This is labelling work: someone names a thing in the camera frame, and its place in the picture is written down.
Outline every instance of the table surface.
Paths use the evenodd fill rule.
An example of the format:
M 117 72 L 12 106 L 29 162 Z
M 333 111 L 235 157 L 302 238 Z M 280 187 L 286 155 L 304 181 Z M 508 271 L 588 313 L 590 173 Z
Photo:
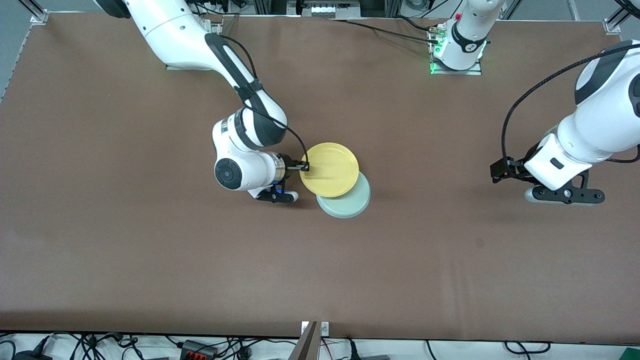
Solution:
M 594 208 L 489 175 L 513 101 L 618 41 L 600 23 L 499 22 L 482 76 L 430 75 L 423 43 L 325 19 L 227 34 L 308 146 L 356 154 L 369 207 L 329 217 L 297 176 L 288 206 L 224 190 L 211 127 L 240 107 L 224 79 L 164 70 L 133 21 L 54 13 L 0 104 L 0 328 L 640 341 L 640 167 L 596 166 Z M 521 105 L 510 154 L 574 110 L 576 77 Z M 291 135 L 273 150 L 301 156 Z

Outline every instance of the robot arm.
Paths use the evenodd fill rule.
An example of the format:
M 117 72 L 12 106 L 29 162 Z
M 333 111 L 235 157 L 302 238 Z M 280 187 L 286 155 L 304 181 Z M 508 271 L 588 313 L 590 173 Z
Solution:
M 627 40 L 603 50 L 632 45 L 636 48 L 589 62 L 575 84 L 575 112 L 547 131 L 525 158 L 510 160 L 513 173 L 542 185 L 529 189 L 527 200 L 565 204 L 604 201 L 603 193 L 586 189 L 584 180 L 594 164 L 640 143 L 640 42 Z M 503 179 L 503 164 L 500 160 L 492 165 L 494 183 Z M 571 185 L 576 176 L 582 176 L 584 186 Z
M 489 30 L 506 0 L 468 0 L 459 18 L 447 20 L 445 41 L 434 56 L 454 70 L 467 70 L 480 58 Z
M 114 1 L 122 5 L 122 0 L 99 3 L 104 8 L 105 3 Z M 163 63 L 183 70 L 215 70 L 243 102 L 244 107 L 212 130 L 217 152 L 214 172 L 220 185 L 249 191 L 259 200 L 297 200 L 298 194 L 285 191 L 284 183 L 306 164 L 284 154 L 259 151 L 282 141 L 285 128 L 281 125 L 287 125 L 287 117 L 227 41 L 207 32 L 202 19 L 191 13 L 184 0 L 128 0 L 126 10 Z

